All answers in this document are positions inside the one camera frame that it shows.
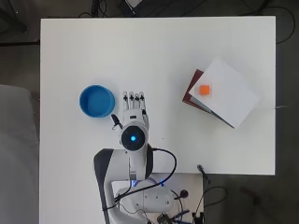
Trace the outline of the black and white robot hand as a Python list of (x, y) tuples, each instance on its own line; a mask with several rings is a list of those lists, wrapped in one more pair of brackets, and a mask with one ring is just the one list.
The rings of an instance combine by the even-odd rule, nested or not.
[(114, 122), (113, 129), (119, 126), (121, 129), (131, 122), (141, 123), (146, 129), (150, 127), (149, 117), (146, 109), (146, 101), (144, 92), (133, 93), (132, 91), (125, 91), (122, 94), (123, 102), (123, 122), (112, 114), (111, 118)]

